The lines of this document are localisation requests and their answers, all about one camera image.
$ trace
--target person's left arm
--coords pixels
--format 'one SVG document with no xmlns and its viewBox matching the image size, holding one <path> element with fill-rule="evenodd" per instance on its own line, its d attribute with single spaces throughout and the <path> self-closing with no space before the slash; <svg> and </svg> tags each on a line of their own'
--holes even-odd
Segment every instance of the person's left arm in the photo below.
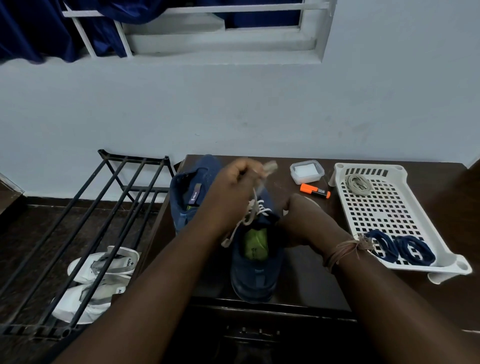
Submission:
<svg viewBox="0 0 480 364">
<path fill-rule="evenodd" d="M 244 217 L 263 175 L 261 163 L 246 158 L 223 168 L 194 219 L 54 363 L 158 363 L 210 253 Z"/>
</svg>

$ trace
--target sneaker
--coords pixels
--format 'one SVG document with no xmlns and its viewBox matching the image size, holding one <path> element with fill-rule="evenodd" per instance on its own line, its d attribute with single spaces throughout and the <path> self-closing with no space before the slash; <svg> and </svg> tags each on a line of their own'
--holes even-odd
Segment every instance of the sneaker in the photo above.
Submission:
<svg viewBox="0 0 480 364">
<path fill-rule="evenodd" d="M 221 169 L 220 161 L 207 154 L 189 172 L 178 173 L 172 178 L 170 208 L 177 233 L 193 219 Z"/>
<path fill-rule="evenodd" d="M 80 316 L 78 324 L 91 324 L 102 316 L 102 314 L 110 307 L 112 296 L 116 293 L 124 293 L 129 282 L 130 277 L 122 274 L 110 274 L 105 276 Z M 57 306 L 55 306 L 52 316 L 70 323 L 83 299 L 87 295 L 88 289 L 91 285 L 91 283 L 81 284 L 76 287 L 68 288 Z"/>
<path fill-rule="evenodd" d="M 73 280 L 83 284 L 93 282 L 110 256 L 110 252 L 113 248 L 113 245 L 110 245 L 107 247 L 106 252 L 90 254 Z M 131 275 L 137 267 L 139 258 L 140 253 L 138 253 L 136 250 L 121 246 L 105 274 Z M 69 264 L 67 268 L 68 275 L 72 274 L 79 261 L 80 258 L 75 259 Z"/>
<path fill-rule="evenodd" d="M 252 210 L 255 200 L 249 203 Z M 284 249 L 276 237 L 275 224 L 279 220 L 267 190 L 258 197 L 257 216 L 250 225 L 239 223 L 231 239 L 232 265 L 230 279 L 233 290 L 250 303 L 268 302 L 276 287 Z"/>
</svg>

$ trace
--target shoe label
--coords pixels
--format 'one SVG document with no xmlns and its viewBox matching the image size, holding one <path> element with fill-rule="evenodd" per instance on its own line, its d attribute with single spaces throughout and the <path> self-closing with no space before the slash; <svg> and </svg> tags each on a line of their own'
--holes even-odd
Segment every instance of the shoe label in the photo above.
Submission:
<svg viewBox="0 0 480 364">
<path fill-rule="evenodd" d="M 198 198 L 198 194 L 200 193 L 200 188 L 202 187 L 202 184 L 201 183 L 197 183 L 195 185 L 195 188 L 193 189 L 193 193 L 192 193 L 192 196 L 190 197 L 190 200 L 188 201 L 188 204 L 189 205 L 194 205 L 195 204 L 195 201 L 197 200 Z"/>
</svg>

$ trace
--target blue sneaker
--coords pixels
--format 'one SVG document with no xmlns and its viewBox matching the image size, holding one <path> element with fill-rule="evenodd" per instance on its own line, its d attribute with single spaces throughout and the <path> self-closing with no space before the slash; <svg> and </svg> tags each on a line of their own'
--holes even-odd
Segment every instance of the blue sneaker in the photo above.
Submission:
<svg viewBox="0 0 480 364">
<path fill-rule="evenodd" d="M 178 173 L 170 183 L 170 208 L 177 234 L 197 213 L 216 175 L 222 169 L 220 161 L 207 154 L 189 172 Z"/>
<path fill-rule="evenodd" d="M 253 222 L 245 226 L 240 223 L 232 237 L 233 252 L 230 279 L 237 296 L 250 303 L 268 302 L 276 287 L 284 249 L 278 246 L 276 222 L 280 219 L 269 207 L 273 206 L 268 192 L 258 197 L 260 210 Z M 266 229 L 268 258 L 263 261 L 250 260 L 245 256 L 245 234 L 252 230 Z"/>
</svg>

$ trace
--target white wall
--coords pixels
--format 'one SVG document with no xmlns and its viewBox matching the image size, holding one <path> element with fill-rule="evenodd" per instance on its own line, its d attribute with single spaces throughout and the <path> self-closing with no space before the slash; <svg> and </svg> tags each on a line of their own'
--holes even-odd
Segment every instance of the white wall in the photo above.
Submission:
<svg viewBox="0 0 480 364">
<path fill-rule="evenodd" d="M 478 0 L 339 0 L 321 65 L 10 61 L 0 66 L 0 172 L 29 195 L 71 197 L 99 148 L 173 162 L 468 165 L 480 155 L 479 15 Z"/>
</svg>

